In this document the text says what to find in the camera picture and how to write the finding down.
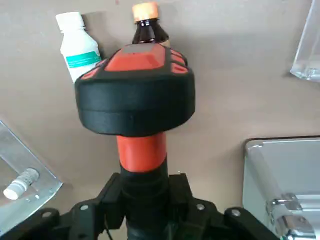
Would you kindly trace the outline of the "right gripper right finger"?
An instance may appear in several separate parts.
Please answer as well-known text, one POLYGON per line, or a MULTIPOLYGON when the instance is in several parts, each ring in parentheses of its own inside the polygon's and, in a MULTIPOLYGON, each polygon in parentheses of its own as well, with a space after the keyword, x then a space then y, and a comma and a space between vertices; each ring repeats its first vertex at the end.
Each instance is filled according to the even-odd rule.
POLYGON ((187 175, 169 176, 171 240, 276 240, 278 237, 249 211, 195 198, 187 175))

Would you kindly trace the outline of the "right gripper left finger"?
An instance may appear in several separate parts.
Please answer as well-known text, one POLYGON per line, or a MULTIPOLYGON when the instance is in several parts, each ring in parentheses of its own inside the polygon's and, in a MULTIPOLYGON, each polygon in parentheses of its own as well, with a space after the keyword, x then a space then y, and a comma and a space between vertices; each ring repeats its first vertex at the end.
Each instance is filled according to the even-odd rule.
POLYGON ((14 226, 2 240, 96 240, 103 231, 117 230, 125 217, 122 180, 113 173, 97 197, 60 214, 55 208, 37 210, 14 226))

